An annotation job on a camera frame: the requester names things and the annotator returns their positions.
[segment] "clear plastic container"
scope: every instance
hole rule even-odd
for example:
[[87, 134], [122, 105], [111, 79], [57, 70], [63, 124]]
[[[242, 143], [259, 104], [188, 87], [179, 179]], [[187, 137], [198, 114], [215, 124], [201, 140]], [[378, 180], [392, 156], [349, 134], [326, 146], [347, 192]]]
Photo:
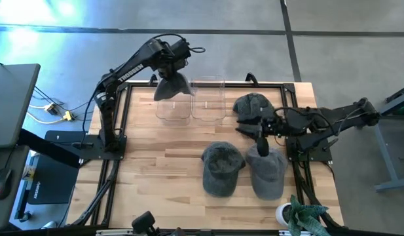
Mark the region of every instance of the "clear plastic container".
[[158, 101], [156, 116], [165, 125], [187, 125], [190, 122], [191, 95], [179, 93], [173, 98]]
[[192, 80], [192, 112], [198, 124], [220, 125], [226, 117], [225, 80], [222, 76], [205, 76]]

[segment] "cap brim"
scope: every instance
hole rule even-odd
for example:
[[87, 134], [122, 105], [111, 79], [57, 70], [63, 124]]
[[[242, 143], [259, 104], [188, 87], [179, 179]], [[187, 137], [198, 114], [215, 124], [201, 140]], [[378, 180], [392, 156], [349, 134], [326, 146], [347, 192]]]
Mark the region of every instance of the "cap brim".
[[280, 178], [275, 182], [268, 182], [263, 180], [253, 171], [251, 171], [251, 184], [255, 194], [260, 199], [276, 200], [282, 197], [284, 188], [284, 179]]
[[236, 187], [238, 172], [232, 173], [228, 178], [215, 178], [209, 169], [205, 166], [203, 170], [203, 188], [215, 197], [229, 197]]

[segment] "wooden tabletop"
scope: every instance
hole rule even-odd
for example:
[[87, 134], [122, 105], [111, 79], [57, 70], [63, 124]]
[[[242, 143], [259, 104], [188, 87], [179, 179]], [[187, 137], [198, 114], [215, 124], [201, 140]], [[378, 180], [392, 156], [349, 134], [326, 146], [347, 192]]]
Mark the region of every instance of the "wooden tabletop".
[[[299, 107], [316, 107], [311, 83], [295, 83]], [[281, 199], [258, 199], [250, 180], [249, 165], [238, 176], [231, 197], [217, 198], [208, 195], [202, 187], [203, 150], [212, 141], [227, 141], [243, 155], [253, 140], [236, 132], [234, 101], [248, 93], [265, 95], [275, 108], [282, 106], [280, 91], [274, 88], [226, 88], [226, 117], [221, 125], [201, 125], [191, 117], [187, 125], [166, 125], [156, 116], [157, 103], [153, 101], [154, 88], [133, 88], [129, 106], [126, 153], [120, 163], [117, 178], [111, 228], [131, 227], [131, 222], [150, 210], [155, 226], [161, 228], [191, 229], [283, 229], [275, 218], [276, 207], [296, 195], [291, 165], [285, 174]], [[123, 107], [123, 92], [120, 107]], [[94, 109], [90, 133], [100, 129], [100, 113]], [[268, 137], [271, 147], [281, 147]], [[67, 223], [75, 221], [96, 194], [101, 161], [91, 161], [79, 171]], [[311, 163], [314, 189], [321, 203], [329, 207], [334, 220], [343, 225], [335, 183], [327, 166]], [[105, 208], [101, 205], [100, 220]]]

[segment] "yellow connector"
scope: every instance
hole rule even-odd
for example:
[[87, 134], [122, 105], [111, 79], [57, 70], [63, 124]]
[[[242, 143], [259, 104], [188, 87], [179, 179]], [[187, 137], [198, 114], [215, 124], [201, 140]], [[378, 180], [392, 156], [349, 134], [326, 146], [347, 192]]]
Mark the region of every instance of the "yellow connector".
[[72, 120], [73, 120], [72, 113], [70, 111], [65, 111], [64, 121], [72, 121]]

